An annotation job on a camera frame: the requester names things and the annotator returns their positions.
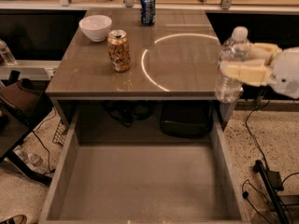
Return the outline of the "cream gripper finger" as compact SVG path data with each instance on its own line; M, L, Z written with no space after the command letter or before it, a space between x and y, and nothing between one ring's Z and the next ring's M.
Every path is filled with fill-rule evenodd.
M229 78L254 87L266 86L271 76L269 69L263 65L245 66L223 63L221 65L221 71Z
M265 59L266 63L271 63L281 51L282 48L273 43L253 43L251 45L251 56L256 59Z

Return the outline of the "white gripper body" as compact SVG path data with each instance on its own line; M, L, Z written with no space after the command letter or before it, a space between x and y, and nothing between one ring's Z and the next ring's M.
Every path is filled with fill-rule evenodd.
M299 98L299 47L284 49L271 62L269 85L278 94Z

